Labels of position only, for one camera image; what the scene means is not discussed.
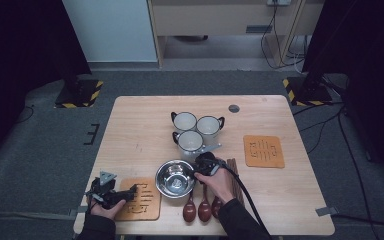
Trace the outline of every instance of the black sleeve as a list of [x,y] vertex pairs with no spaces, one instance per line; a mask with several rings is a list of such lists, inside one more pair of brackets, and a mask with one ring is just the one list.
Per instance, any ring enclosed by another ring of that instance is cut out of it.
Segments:
[[219,220],[231,240],[271,239],[236,198],[220,208]]
[[82,232],[77,240],[114,240],[115,223],[113,220],[97,215],[86,214]]

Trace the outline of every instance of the cork coaster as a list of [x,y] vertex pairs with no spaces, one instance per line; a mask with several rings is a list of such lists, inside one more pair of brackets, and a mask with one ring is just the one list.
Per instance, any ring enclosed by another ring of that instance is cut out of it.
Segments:
[[120,184],[121,190],[130,189],[136,184],[137,193],[117,213],[115,220],[157,220],[160,217],[161,194],[155,186],[154,178],[128,178]]
[[280,139],[276,136],[246,135],[244,150],[248,167],[285,167]]

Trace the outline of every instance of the person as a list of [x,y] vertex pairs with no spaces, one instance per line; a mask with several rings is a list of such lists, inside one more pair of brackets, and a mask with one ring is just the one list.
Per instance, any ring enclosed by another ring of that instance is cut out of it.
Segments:
[[[271,239],[271,236],[233,196],[230,173],[226,169],[219,168],[213,176],[195,173],[195,177],[205,183],[223,203],[218,216],[229,239]],[[125,203],[122,200],[109,210],[102,208],[99,204],[92,205],[91,212],[86,215],[83,230],[77,239],[114,239],[114,217]]]

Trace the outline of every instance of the mug handle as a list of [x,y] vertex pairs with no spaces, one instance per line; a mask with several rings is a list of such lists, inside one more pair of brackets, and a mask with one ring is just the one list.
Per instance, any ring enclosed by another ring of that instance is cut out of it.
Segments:
[[177,113],[171,112],[171,121],[174,122],[174,119],[176,118]]
[[220,123],[220,130],[224,127],[224,120],[225,120],[224,117],[219,118],[219,121],[221,122]]
[[179,140],[177,140],[177,138],[179,137],[179,134],[177,132],[173,132],[172,136],[173,136],[174,143],[179,144]]

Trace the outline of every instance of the hand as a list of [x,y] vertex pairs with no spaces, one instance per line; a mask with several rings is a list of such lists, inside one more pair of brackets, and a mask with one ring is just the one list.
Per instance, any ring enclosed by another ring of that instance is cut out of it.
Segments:
[[232,177],[226,169],[219,168],[213,176],[204,176],[196,172],[195,177],[199,181],[207,184],[223,204],[226,204],[234,198],[232,194]]
[[92,215],[98,215],[102,217],[109,218],[111,220],[114,220],[115,215],[123,208],[124,204],[126,204],[126,200],[121,200],[116,205],[114,205],[111,209],[105,209],[100,204],[95,204],[95,199],[92,199],[91,206],[92,209],[90,210],[90,214]]

